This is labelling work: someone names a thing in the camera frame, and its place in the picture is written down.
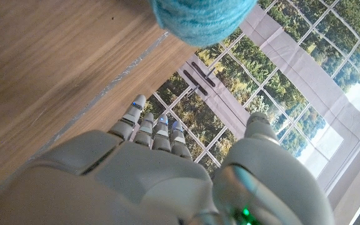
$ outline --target blue yarn ball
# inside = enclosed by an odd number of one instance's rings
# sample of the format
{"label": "blue yarn ball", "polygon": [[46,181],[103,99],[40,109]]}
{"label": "blue yarn ball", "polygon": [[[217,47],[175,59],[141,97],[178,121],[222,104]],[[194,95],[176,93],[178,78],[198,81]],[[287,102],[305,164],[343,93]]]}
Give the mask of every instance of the blue yarn ball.
{"label": "blue yarn ball", "polygon": [[256,0],[150,0],[161,28],[184,42],[204,47],[228,37]]}

